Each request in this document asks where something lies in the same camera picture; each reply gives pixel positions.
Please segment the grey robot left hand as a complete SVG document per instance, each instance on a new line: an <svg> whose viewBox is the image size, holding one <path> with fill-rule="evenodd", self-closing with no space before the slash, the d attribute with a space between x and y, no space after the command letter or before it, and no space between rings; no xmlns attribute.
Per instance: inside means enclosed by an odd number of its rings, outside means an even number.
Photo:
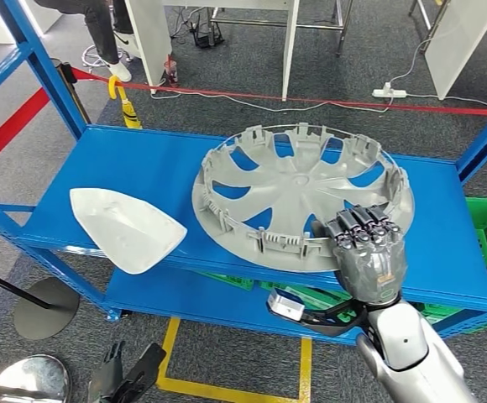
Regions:
<svg viewBox="0 0 487 403"><path fill-rule="evenodd" d="M122 350L124 340L113 344L104 354L99 369L93 372L88 390L88 402L110 402L123 379Z"/></svg>

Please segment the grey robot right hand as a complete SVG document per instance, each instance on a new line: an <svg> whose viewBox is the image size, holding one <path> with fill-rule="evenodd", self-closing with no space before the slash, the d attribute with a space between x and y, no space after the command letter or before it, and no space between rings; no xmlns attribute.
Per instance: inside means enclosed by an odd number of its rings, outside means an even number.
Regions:
<svg viewBox="0 0 487 403"><path fill-rule="evenodd" d="M408 269L404 232L380 206L346 208L311 228L328 239L337 281L355 300L384 306L400 296Z"/></svg>

